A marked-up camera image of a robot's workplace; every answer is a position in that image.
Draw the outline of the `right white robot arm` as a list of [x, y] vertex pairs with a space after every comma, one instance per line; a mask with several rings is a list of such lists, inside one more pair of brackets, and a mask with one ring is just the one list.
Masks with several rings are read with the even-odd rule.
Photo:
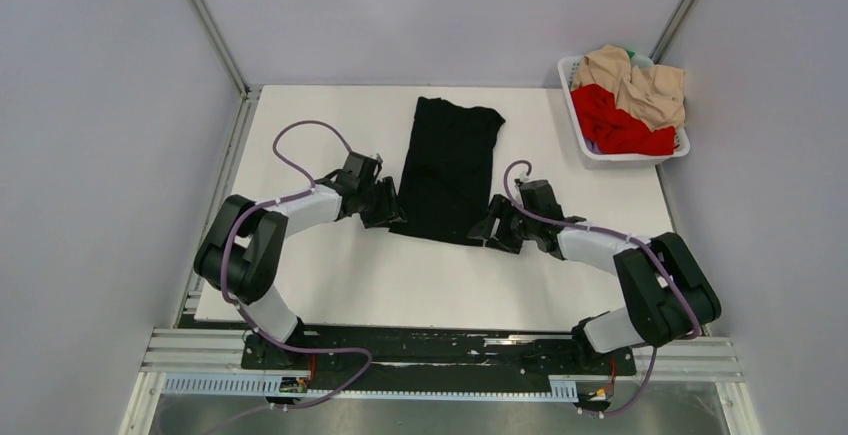
[[580, 370], [598, 371], [618, 349], [695, 338], [720, 317], [718, 296], [679, 234], [639, 238], [565, 216], [545, 180], [522, 182], [518, 189], [518, 201], [493, 196], [469, 237], [512, 254], [532, 241], [555, 259], [591, 266], [619, 282], [623, 307], [572, 330], [571, 358]]

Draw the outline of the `black t shirt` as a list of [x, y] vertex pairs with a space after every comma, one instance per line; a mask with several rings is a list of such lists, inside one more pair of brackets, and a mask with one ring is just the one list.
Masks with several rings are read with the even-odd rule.
[[494, 149], [504, 123], [492, 108], [420, 97], [398, 189], [405, 221], [389, 232], [481, 247], [469, 232], [491, 199]]

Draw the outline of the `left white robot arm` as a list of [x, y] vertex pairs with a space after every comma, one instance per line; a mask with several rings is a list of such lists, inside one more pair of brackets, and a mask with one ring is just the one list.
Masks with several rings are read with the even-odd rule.
[[317, 225], [357, 215], [363, 226], [384, 228], [405, 215], [382, 160], [356, 152], [343, 166], [303, 192], [255, 202], [227, 197], [201, 242], [193, 271], [234, 304], [251, 328], [269, 341], [268, 355], [283, 368], [298, 366], [306, 341], [301, 319], [275, 287], [283, 245]]

